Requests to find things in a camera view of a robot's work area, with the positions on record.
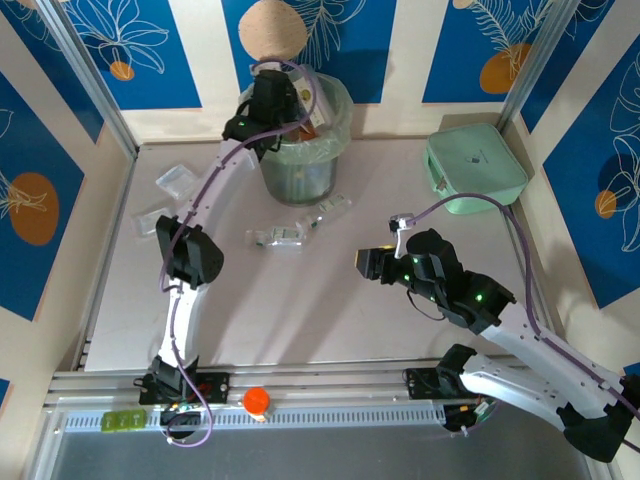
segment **trash can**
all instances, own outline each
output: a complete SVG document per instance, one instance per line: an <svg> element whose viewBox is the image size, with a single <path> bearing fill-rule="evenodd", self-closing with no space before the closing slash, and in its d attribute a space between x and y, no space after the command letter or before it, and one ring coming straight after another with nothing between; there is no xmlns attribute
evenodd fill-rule
<svg viewBox="0 0 640 480"><path fill-rule="evenodd" d="M280 150L268 151L260 162L267 190L286 205L313 205L327 197L335 185L338 157L351 141L353 101L347 88L327 75L318 74L318 79L335 114L331 130L303 142L283 139Z"/></svg>

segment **white tabletop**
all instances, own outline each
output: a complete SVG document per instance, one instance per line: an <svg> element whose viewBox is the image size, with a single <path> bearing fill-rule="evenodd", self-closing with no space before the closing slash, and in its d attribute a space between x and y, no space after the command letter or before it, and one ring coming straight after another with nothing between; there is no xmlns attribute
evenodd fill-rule
<svg viewBox="0 0 640 480"><path fill-rule="evenodd" d="M425 140L356 141L342 155L335 193L353 208L318 229L302 253L244 244L247 229L293 224L302 210L272 199L258 170L246 178L221 219L215 242L225 255L200 326L200 365L285 364L441 357L453 343L487 354L496 346L416 312L400 286L363 279L358 249L393 242L389 217L419 213L438 200L422 164ZM203 173L216 144L146 147L137 161L85 369L146 369L156 355L168 296L159 293L155 239L134 238L130 216L165 200L155 180L178 163ZM444 208L423 220L453 243L468 270L485 273L520 301L523 279L497 211L455 216ZM437 313L429 302L418 305Z"/></svg>

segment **gray floor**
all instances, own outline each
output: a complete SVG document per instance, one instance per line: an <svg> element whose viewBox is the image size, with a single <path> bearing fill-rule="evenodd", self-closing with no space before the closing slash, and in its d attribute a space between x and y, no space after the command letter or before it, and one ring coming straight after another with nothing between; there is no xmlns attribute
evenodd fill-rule
<svg viewBox="0 0 640 480"><path fill-rule="evenodd" d="M158 432L66 434L54 479L583 479L583 458L537 418L503 406L467 439L441 427L221 430L195 449Z"/></svg>

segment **green plastic container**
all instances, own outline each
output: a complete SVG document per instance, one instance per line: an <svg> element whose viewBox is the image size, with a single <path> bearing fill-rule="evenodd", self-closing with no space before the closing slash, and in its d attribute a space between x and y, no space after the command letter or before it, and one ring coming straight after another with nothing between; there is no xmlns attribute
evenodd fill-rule
<svg viewBox="0 0 640 480"><path fill-rule="evenodd" d="M488 123L434 133L427 141L424 164L440 198L482 193L510 205L529 181L498 130ZM495 208L477 198L452 200L445 207L455 214Z"/></svg>

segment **wall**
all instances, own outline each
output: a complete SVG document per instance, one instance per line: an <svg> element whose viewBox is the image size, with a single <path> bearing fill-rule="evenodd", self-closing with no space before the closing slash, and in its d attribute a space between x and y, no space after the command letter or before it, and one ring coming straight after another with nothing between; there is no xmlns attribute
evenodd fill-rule
<svg viewBox="0 0 640 480"><path fill-rule="evenodd" d="M270 53L339 77L356 135L425 135L499 112L547 0L71 0L71 21L140 142L208 140Z"/></svg>
<svg viewBox="0 0 640 480"><path fill-rule="evenodd" d="M522 208L566 338L620 372L640 360L640 4L598 5L602 17L563 37L507 137L524 143ZM640 442L639 422L627 438ZM617 461L637 477L639 455L621 447Z"/></svg>
<svg viewBox="0 0 640 480"><path fill-rule="evenodd" d="M37 13L0 1L0 478L75 347L131 165Z"/></svg>

